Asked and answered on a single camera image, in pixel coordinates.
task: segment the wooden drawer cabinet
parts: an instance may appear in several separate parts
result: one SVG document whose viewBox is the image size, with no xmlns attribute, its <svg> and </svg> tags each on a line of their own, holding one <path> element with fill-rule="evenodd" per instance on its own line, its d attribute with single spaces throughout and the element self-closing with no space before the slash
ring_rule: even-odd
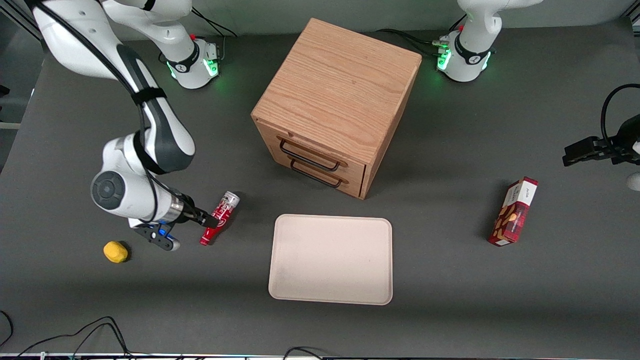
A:
<svg viewBox="0 0 640 360">
<path fill-rule="evenodd" d="M 349 195 L 360 196 L 365 168 L 363 164 L 323 154 L 322 150 L 259 122 L 257 126 L 278 164 Z"/>
<path fill-rule="evenodd" d="M 273 159 L 364 199 L 422 57 L 311 19 L 252 111 Z"/>
</svg>

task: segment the floor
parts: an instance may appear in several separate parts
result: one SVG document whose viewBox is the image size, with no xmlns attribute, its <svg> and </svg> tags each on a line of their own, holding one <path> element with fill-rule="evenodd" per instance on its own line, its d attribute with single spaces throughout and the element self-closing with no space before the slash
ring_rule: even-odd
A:
<svg viewBox="0 0 640 360">
<path fill-rule="evenodd" d="M 43 59 L 40 42 L 0 15 L 0 85 L 11 90 L 0 98 L 0 121 L 21 122 Z M 0 129 L 0 172 L 19 130 Z"/>
</svg>

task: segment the drawer handle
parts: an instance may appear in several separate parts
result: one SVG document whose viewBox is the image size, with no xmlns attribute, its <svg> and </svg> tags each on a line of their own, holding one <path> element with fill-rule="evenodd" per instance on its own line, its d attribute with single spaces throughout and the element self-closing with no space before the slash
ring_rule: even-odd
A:
<svg viewBox="0 0 640 360">
<path fill-rule="evenodd" d="M 315 166 L 317 168 L 321 168 L 324 171 L 334 172 L 334 171 L 338 170 L 338 167 L 340 166 L 340 162 L 336 161 L 334 167 L 332 167 L 332 168 L 331 167 L 326 167 L 326 166 L 324 166 L 322 164 L 316 163 L 313 160 L 310 160 L 310 159 L 307 159 L 307 158 L 305 158 L 303 156 L 300 156 L 300 155 L 296 154 L 295 152 L 291 152 L 291 151 L 285 149 L 284 148 L 284 144 L 285 144 L 285 140 L 282 139 L 282 141 L 280 142 L 280 150 L 282 150 L 282 152 L 284 152 L 285 154 L 289 155 L 290 157 L 296 158 L 296 159 L 298 159 L 298 160 L 300 160 L 300 161 L 302 161 L 304 163 L 307 163 L 309 165 Z"/>
<path fill-rule="evenodd" d="M 340 186 L 340 184 L 342 184 L 342 180 L 341 180 L 341 179 L 338 179 L 338 182 L 337 182 L 337 183 L 335 183 L 335 184 L 331 184 L 331 183 L 329 183 L 329 182 L 327 182 L 327 181 L 324 181 L 324 180 L 322 180 L 322 179 L 318 179 L 317 177 L 315 177 L 315 176 L 313 176 L 313 175 L 309 174 L 308 172 L 304 172 L 304 171 L 302 171 L 302 170 L 300 170 L 300 169 L 296 168 L 295 166 L 293 166 L 293 164 L 294 164 L 295 162 L 296 162 L 296 160 L 295 160 L 295 159 L 291 159 L 291 165 L 289 165 L 289 167 L 291 167 L 291 170 L 293 170 L 293 171 L 295 171 L 295 172 L 299 172 L 299 173 L 303 174 L 303 175 L 304 175 L 304 176 L 306 176 L 306 177 L 309 177 L 309 178 L 311 178 L 311 179 L 313 179 L 313 180 L 316 180 L 318 183 L 323 183 L 323 184 L 325 184 L 326 186 L 329 186 L 330 188 L 337 188 L 338 186 Z"/>
</svg>

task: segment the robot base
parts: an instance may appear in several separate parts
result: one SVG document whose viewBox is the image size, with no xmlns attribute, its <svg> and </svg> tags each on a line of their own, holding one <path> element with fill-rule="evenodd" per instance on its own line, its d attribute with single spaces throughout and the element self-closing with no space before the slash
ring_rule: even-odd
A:
<svg viewBox="0 0 640 360">
<path fill-rule="evenodd" d="M 459 31 L 453 31 L 448 35 L 440 37 L 440 40 L 453 44 L 458 34 L 460 34 Z M 466 83 L 475 80 L 478 75 L 486 69 L 487 61 L 490 56 L 491 52 L 489 52 L 484 59 L 479 59 L 478 63 L 469 65 L 464 57 L 458 54 L 456 48 L 454 46 L 450 46 L 438 58 L 438 65 L 436 66 L 436 69 L 444 72 L 452 80 Z"/>
<path fill-rule="evenodd" d="M 216 44 L 210 44 L 202 39 L 196 39 L 194 43 L 200 48 L 200 58 L 193 64 L 188 72 L 179 72 L 169 63 L 171 76 L 178 81 L 183 88 L 197 89 L 205 86 L 211 79 L 218 76 L 218 48 Z"/>
</svg>

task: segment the cardboard box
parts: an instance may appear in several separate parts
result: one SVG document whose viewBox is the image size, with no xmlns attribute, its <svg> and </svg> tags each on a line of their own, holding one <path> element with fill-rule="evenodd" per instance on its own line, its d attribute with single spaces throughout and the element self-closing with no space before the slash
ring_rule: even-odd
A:
<svg viewBox="0 0 640 360">
<path fill-rule="evenodd" d="M 529 177 L 524 177 L 509 186 L 489 237 L 490 243 L 501 247 L 518 241 L 537 188 L 538 182 Z"/>
</svg>

